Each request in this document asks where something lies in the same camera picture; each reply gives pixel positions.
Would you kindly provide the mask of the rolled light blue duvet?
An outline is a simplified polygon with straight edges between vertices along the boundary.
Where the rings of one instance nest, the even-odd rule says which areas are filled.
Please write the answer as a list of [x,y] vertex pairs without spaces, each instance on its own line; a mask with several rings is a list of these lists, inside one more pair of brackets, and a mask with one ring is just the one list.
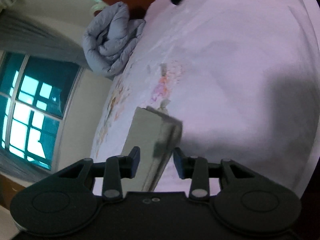
[[131,20],[129,7],[123,2],[103,9],[93,18],[82,38],[89,68],[110,79],[118,75],[127,65],[145,24],[144,19]]

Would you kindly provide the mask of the aluminium frame window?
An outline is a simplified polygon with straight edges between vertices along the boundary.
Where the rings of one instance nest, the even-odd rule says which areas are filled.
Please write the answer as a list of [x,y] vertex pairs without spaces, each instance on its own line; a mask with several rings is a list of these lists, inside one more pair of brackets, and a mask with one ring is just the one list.
[[1,150],[50,171],[80,67],[24,54],[1,55]]

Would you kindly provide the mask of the pink floral bed sheet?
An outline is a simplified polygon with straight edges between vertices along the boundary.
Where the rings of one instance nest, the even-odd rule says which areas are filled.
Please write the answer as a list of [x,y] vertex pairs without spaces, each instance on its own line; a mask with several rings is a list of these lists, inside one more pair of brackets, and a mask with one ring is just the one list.
[[93,140],[124,153],[137,108],[182,123],[180,148],[233,159],[301,196],[319,159],[317,0],[155,0]]

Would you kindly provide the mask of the grey right curtain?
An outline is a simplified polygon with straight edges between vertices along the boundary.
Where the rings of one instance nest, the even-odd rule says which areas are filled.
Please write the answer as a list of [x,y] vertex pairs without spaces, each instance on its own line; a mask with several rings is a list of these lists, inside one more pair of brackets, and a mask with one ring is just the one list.
[[83,49],[70,38],[14,11],[1,12],[1,50],[88,68]]

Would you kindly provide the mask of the grey curtain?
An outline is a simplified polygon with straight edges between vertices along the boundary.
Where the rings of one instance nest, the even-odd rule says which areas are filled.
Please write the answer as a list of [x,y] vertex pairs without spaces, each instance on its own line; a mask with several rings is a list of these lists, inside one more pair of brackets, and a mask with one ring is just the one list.
[[83,49],[70,38],[14,11],[1,12],[1,50],[88,68]]
[[1,149],[1,172],[29,183],[36,183],[50,176],[45,170],[26,163],[3,149]]

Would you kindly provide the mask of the grey left curtain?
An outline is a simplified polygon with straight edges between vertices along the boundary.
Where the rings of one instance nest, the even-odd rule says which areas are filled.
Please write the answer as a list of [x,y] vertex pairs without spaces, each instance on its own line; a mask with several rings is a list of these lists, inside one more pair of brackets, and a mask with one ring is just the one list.
[[26,163],[3,149],[1,149],[1,172],[29,183],[36,183],[50,176],[45,170]]

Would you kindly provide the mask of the brown wooden door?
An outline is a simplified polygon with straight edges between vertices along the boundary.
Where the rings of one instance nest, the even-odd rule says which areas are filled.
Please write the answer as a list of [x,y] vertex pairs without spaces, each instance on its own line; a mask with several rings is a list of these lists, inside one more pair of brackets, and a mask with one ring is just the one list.
[[0,175],[0,202],[1,206],[10,210],[10,203],[14,196],[25,189],[24,186],[12,181],[4,175]]

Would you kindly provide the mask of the grey knit pants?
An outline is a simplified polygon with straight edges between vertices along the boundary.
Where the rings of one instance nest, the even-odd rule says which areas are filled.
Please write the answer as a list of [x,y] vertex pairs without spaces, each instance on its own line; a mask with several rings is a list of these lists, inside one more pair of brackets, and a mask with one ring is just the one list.
[[101,120],[92,145],[91,157],[104,162],[115,155],[128,155],[140,148],[140,162],[133,179],[123,179],[123,192],[153,191],[180,142],[182,122],[161,109],[136,108],[115,121]]

